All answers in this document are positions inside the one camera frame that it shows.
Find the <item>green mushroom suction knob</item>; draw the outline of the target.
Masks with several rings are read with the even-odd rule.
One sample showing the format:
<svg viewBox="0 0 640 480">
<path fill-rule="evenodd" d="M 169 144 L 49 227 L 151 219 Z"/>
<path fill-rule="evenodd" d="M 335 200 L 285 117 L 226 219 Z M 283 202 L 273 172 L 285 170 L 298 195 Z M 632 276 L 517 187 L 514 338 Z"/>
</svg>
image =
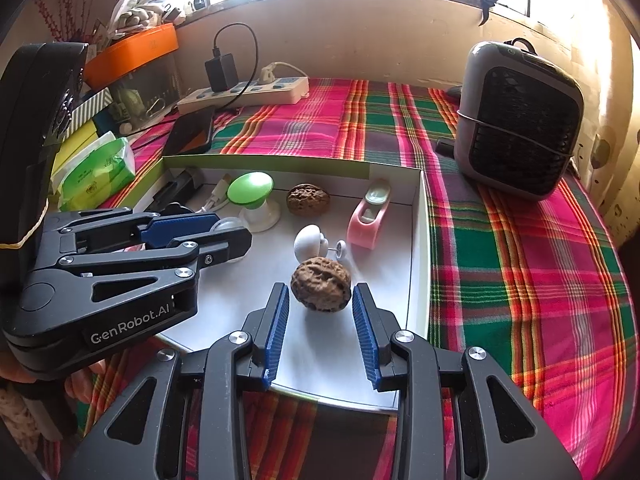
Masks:
<svg viewBox="0 0 640 480">
<path fill-rule="evenodd" d="M 271 198 L 273 178 L 253 171 L 234 179 L 228 187 L 230 203 L 240 207 L 239 218 L 252 233 L 273 228 L 281 218 L 280 205 Z"/>
</svg>

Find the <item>brown walnut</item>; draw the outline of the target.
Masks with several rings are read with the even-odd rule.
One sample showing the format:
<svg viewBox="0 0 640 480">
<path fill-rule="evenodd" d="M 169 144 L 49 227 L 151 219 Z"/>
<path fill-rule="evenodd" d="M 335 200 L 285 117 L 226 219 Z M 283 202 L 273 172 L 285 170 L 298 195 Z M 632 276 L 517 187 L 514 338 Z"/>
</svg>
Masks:
<svg viewBox="0 0 640 480">
<path fill-rule="evenodd" d="M 352 276 L 341 263 L 316 257 L 301 263 L 291 278 L 291 290 L 309 310 L 338 312 L 352 298 Z"/>
<path fill-rule="evenodd" d="M 320 186 L 301 183 L 293 186 L 286 196 L 288 211 L 294 216 L 319 217 L 329 211 L 331 196 Z"/>
</svg>

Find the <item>clear round plastic jar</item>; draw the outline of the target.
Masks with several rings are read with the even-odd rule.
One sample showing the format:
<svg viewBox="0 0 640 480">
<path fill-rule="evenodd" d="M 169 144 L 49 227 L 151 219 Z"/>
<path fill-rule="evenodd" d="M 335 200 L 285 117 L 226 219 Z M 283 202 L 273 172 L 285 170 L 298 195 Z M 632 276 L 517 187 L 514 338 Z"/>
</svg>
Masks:
<svg viewBox="0 0 640 480">
<path fill-rule="evenodd" d="M 228 244 L 228 261 L 243 258 L 252 246 L 252 234 L 236 217 L 222 218 L 210 229 L 215 242 Z"/>
</svg>

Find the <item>pink clip with green pad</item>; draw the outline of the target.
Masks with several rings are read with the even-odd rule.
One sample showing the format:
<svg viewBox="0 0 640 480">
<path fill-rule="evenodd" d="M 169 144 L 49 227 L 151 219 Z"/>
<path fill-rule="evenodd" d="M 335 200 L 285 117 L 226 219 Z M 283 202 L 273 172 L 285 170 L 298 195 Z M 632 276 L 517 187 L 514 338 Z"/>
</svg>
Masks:
<svg viewBox="0 0 640 480">
<path fill-rule="evenodd" d="M 135 244 L 132 246 L 128 246 L 122 249 L 119 249 L 119 252 L 137 252 L 138 250 L 145 250 L 145 244 Z"/>
</svg>

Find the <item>green tissue pack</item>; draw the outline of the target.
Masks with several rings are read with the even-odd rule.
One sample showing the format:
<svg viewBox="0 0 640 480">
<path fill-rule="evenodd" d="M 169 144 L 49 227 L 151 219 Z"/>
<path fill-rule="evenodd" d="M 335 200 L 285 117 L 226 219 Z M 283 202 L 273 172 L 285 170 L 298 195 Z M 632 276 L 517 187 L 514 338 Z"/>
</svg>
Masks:
<svg viewBox="0 0 640 480">
<path fill-rule="evenodd" d="M 136 163 L 129 141 L 108 132 L 52 176 L 52 191 L 60 211 L 96 209 L 135 176 Z"/>
</svg>

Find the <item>black rectangular device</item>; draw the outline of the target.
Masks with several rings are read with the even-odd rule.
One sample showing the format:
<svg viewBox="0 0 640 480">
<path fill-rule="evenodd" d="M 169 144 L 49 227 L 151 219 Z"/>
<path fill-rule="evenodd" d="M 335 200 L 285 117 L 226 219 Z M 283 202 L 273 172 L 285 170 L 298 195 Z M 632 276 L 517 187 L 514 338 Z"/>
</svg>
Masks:
<svg viewBox="0 0 640 480">
<path fill-rule="evenodd" d="M 204 174 L 198 168 L 183 169 L 177 177 L 170 179 L 154 195 L 145 211 L 162 212 L 171 204 L 186 206 L 186 203 L 203 185 Z"/>
</svg>

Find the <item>yellow box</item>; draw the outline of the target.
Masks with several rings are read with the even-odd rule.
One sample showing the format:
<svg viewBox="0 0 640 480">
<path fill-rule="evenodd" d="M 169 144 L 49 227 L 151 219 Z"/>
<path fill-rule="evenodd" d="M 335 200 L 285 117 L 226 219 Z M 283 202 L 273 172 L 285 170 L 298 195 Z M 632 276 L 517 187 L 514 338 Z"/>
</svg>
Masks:
<svg viewBox="0 0 640 480">
<path fill-rule="evenodd" d="M 93 120 L 89 119 L 88 122 L 85 122 L 61 144 L 54 159 L 52 174 L 56 174 L 66 162 L 93 143 L 98 137 L 98 129 Z"/>
</svg>

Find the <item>white round knob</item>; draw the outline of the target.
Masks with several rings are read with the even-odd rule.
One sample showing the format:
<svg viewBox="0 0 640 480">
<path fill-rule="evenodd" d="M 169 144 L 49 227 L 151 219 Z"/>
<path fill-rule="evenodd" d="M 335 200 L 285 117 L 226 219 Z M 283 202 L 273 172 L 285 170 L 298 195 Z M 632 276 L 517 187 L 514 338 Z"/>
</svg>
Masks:
<svg viewBox="0 0 640 480">
<path fill-rule="evenodd" d="M 347 244 L 344 240 L 339 240 L 334 246 L 315 224 L 304 226 L 294 238 L 294 256 L 299 263 L 316 258 L 326 258 L 332 254 L 334 259 L 342 262 L 347 259 Z"/>
</svg>

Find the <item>black smartphone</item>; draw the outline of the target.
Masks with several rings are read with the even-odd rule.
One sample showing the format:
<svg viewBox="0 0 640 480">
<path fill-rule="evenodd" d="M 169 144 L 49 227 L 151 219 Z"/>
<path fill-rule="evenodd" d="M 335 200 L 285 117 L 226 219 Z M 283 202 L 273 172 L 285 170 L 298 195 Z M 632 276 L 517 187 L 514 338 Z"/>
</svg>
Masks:
<svg viewBox="0 0 640 480">
<path fill-rule="evenodd" d="M 163 156 L 195 155 L 209 151 L 214 140 L 216 110 L 210 106 L 181 116 L 172 126 Z"/>
</svg>

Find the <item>striped white box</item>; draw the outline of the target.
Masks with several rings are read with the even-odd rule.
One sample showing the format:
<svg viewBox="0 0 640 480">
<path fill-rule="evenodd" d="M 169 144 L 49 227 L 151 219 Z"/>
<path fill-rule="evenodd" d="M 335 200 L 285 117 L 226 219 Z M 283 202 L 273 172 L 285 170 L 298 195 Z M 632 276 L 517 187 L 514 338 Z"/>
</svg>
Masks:
<svg viewBox="0 0 640 480">
<path fill-rule="evenodd" d="M 70 123 L 68 124 L 64 136 L 68 138 L 77 131 L 81 126 L 85 125 L 94 116 L 105 110 L 113 103 L 113 98 L 109 88 L 100 90 L 93 96 L 89 96 L 84 102 L 80 103 L 70 113 Z"/>
</svg>

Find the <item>plaid tablecloth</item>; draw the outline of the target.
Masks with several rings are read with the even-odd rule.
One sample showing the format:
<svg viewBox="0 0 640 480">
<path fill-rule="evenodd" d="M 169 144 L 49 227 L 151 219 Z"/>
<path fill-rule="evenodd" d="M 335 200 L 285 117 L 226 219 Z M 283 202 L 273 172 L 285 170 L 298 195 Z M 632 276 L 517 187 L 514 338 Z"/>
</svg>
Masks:
<svg viewBox="0 0 640 480">
<path fill-rule="evenodd" d="M 432 226 L 428 340 L 484 346 L 524 387 L 583 479 L 639 479 L 639 333 L 626 276 L 582 185 L 568 174 L 540 203 L 466 180 L 436 141 L 456 134 L 445 91 L 316 79 L 295 106 L 245 107 L 215 119 L 215 154 L 384 162 L 425 171 Z M 78 403 L 77 436 L 44 444 L 61 462 L 160 343 L 107 360 Z M 248 398 L 257 479 L 389 479 L 394 416 L 357 415 L 277 393 Z"/>
</svg>

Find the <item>orange lidded container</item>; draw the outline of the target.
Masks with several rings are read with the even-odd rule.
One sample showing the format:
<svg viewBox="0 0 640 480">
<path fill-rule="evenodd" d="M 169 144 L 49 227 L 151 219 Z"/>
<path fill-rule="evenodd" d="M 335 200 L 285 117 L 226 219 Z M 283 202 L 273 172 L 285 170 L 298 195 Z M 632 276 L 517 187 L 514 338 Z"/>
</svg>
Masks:
<svg viewBox="0 0 640 480">
<path fill-rule="evenodd" d="M 179 47 L 173 24 L 163 24 L 115 42 L 86 63 L 85 83 L 99 91 Z"/>
</svg>

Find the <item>black charger adapter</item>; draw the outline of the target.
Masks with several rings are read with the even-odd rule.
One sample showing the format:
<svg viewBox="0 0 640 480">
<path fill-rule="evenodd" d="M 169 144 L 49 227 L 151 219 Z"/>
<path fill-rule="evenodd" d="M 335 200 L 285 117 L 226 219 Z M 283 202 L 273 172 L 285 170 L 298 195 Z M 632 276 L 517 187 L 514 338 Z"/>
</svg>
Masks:
<svg viewBox="0 0 640 480">
<path fill-rule="evenodd" d="M 222 53 L 218 47 L 213 47 L 213 57 L 205 62 L 205 70 L 213 92 L 227 91 L 239 82 L 233 55 Z"/>
</svg>

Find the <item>white power strip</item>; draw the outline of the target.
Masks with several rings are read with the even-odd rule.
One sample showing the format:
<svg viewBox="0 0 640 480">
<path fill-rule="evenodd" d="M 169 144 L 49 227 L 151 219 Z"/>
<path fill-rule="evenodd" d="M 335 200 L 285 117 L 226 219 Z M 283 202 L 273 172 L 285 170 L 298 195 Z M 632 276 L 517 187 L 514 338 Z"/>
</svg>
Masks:
<svg viewBox="0 0 640 480">
<path fill-rule="evenodd" d="M 296 104 L 306 98 L 309 92 L 307 77 L 277 78 L 271 84 L 253 81 L 247 89 L 245 81 L 223 92 L 213 92 L 211 88 L 194 90 L 177 103 L 181 114 L 188 114 L 205 107 L 221 108 Z"/>
</svg>

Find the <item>heart pattern curtain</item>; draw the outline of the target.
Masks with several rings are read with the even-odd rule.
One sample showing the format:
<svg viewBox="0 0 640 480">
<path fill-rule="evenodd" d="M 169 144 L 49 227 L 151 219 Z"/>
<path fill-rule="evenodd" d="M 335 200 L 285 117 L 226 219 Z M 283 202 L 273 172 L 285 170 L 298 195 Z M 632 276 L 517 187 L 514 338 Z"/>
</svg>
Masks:
<svg viewBox="0 0 640 480">
<path fill-rule="evenodd" d="M 578 52 L 590 55 L 596 102 L 585 107 L 577 170 L 616 246 L 639 229 L 639 36 L 624 0 L 574 0 Z"/>
</svg>

